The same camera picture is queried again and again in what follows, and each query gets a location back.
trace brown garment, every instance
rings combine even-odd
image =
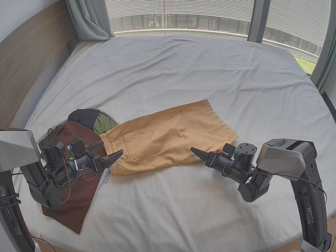
[[[124,150],[111,173],[128,175],[197,162],[190,147],[219,152],[237,135],[205,99],[129,120],[100,137],[107,154]]]
[[[61,143],[64,146],[67,146],[68,142],[76,137],[82,138],[85,145],[100,141],[99,137],[94,133],[94,131],[74,121],[67,121],[63,125],[58,125],[50,134],[59,137]],[[99,155],[100,158],[106,156],[106,152],[103,147],[96,149],[94,153]],[[68,149],[66,149],[65,157],[71,157]],[[89,172],[82,177],[82,180],[93,176],[94,174]],[[42,206],[43,214],[45,216],[52,217],[61,224],[65,225],[67,228],[79,234],[82,229],[84,218],[87,211],[89,210],[92,198],[98,186],[99,179],[100,175],[98,174],[95,178],[90,180],[81,182],[81,179],[79,179],[71,186],[70,198],[64,204],[62,204],[60,209],[52,211]],[[68,197],[68,192],[68,188],[63,190],[63,201]]]

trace maroon fabric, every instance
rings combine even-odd
[[[49,135],[56,135],[60,138],[64,146],[67,146],[68,142],[76,137],[82,138],[85,145],[100,141],[100,138],[92,130],[74,121],[67,121],[63,125],[58,125],[49,133]],[[104,147],[96,149],[94,153],[99,155],[100,158],[106,156]],[[66,149],[65,157],[71,157],[68,149]],[[84,180],[93,176],[94,174],[89,172],[83,176],[82,179]],[[52,217],[61,224],[65,225],[67,228],[79,234],[82,229],[84,218],[89,210],[92,198],[98,186],[99,179],[100,175],[97,175],[95,178],[90,180],[78,180],[71,186],[70,198],[62,204],[60,209],[52,211],[43,206],[43,214],[45,216]],[[68,193],[68,188],[63,190],[63,201],[68,197]]]

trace building exterior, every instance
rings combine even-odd
[[[247,40],[254,0],[105,0],[116,36],[188,34]],[[317,62],[330,0],[271,0],[263,43]]]

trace green grass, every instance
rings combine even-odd
[[[294,58],[296,59],[297,63],[301,66],[301,68],[308,74],[311,74],[313,71],[314,71],[314,68],[315,68],[315,65],[314,63],[310,62],[310,61],[307,61],[305,59],[302,59],[302,58],[299,58],[299,57],[295,57]]]

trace green garment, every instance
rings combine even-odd
[[[100,137],[101,134],[106,133],[117,125],[118,123],[111,116],[100,111],[93,125],[93,131]]]

